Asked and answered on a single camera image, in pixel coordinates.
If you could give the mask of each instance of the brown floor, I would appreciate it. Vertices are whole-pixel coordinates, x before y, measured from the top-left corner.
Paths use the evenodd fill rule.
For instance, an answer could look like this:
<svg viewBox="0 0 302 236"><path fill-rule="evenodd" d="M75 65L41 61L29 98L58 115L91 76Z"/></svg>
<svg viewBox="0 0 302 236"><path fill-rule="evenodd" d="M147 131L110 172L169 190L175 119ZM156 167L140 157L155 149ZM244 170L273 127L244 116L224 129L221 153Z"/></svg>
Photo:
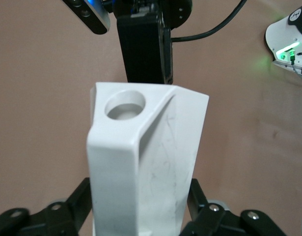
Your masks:
<svg viewBox="0 0 302 236"><path fill-rule="evenodd" d="M173 36L211 29L238 2L193 0ZM262 210L293 236L302 223L302 83L272 65L263 38L301 5L249 0L218 33L173 48L174 84L210 96L194 177L208 198L235 214ZM110 32L97 36L59 0L0 1L0 213L35 213L88 176L89 90L126 81L110 17Z"/></svg>

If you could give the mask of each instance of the black cable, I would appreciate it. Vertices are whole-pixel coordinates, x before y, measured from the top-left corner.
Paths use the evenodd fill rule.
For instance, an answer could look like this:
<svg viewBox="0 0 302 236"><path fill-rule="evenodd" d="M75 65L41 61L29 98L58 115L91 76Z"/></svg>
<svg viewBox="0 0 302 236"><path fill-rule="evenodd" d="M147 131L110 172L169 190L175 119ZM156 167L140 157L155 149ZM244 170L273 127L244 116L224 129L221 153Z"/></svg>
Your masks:
<svg viewBox="0 0 302 236"><path fill-rule="evenodd" d="M212 35L213 33L216 33L221 28L223 28L224 26L226 26L236 16L236 14L240 11L240 9L243 7L243 5L246 3L246 1L247 0L241 0L240 3L232 11L232 13L230 13L230 15L225 20L223 20L220 24L218 24L213 29L211 29L211 30L209 30L209 31L207 31L205 33L200 33L200 34L196 34L196 35L192 35L192 36L172 38L171 41L172 42L193 41L193 40L197 40L197 39L202 39L202 38L208 37L208 36Z"/></svg>

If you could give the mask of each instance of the white object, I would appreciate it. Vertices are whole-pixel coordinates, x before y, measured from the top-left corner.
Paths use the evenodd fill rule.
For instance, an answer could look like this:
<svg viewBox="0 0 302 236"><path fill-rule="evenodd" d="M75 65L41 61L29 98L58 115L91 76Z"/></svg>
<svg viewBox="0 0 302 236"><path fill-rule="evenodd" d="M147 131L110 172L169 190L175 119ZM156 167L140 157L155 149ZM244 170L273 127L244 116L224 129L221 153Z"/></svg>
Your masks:
<svg viewBox="0 0 302 236"><path fill-rule="evenodd" d="M97 83L92 98L96 235L179 235L209 97L172 85Z"/></svg>
<svg viewBox="0 0 302 236"><path fill-rule="evenodd" d="M294 51L294 67L302 74L302 7L271 24L266 30L265 39L273 53L275 65L294 71L290 60L290 51Z"/></svg>

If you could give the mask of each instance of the metal bolt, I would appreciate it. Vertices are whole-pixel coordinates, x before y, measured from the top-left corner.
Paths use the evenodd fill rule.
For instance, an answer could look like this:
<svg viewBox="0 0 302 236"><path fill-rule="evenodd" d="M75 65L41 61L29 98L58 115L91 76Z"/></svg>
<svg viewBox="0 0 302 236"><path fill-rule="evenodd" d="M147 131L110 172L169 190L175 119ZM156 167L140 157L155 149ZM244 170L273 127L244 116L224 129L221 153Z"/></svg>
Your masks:
<svg viewBox="0 0 302 236"><path fill-rule="evenodd" d="M219 211L220 210L220 208L217 205L215 205L215 204L210 205L210 209L212 211Z"/></svg>
<svg viewBox="0 0 302 236"><path fill-rule="evenodd" d="M249 212L248 212L248 216L249 216L251 219L253 219L253 220L259 219L258 214L255 213L255 212L253 212L253 211L249 211Z"/></svg>
<svg viewBox="0 0 302 236"><path fill-rule="evenodd" d="M56 204L52 206L52 210L58 210L59 208L61 208L60 204Z"/></svg>
<svg viewBox="0 0 302 236"><path fill-rule="evenodd" d="M19 210L16 210L15 212L13 212L12 214L11 214L11 217L12 218L15 218L15 217L18 217L19 215L21 215L22 214L22 212L20 212Z"/></svg>

